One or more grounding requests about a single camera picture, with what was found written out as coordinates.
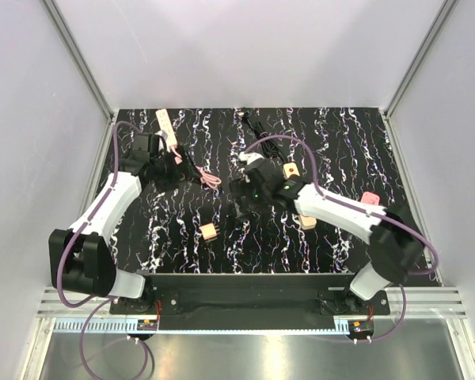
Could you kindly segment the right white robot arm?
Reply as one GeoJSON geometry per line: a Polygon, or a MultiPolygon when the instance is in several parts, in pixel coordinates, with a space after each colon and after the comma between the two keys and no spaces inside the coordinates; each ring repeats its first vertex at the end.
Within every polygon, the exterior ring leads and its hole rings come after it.
{"type": "Polygon", "coordinates": [[[388,285],[403,284],[423,256],[422,236],[400,215],[320,190],[315,182],[295,174],[286,178],[260,154],[242,153],[239,160],[244,175],[230,182],[238,213],[287,211],[331,224],[369,245],[370,261],[357,271],[343,296],[351,313],[364,312],[388,285]]]}

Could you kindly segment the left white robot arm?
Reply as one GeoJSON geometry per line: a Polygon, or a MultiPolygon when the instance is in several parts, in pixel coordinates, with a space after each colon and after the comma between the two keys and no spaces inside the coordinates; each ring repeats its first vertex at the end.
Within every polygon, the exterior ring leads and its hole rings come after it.
{"type": "Polygon", "coordinates": [[[110,239],[118,222],[143,190],[153,185],[159,192],[174,190],[185,180],[198,180],[200,172],[172,132],[138,133],[130,150],[116,153],[112,173],[84,214],[65,230],[48,239],[51,281],[66,306],[66,291],[87,298],[127,298],[137,313],[149,312],[155,294],[146,279],[117,268],[110,239]]]}

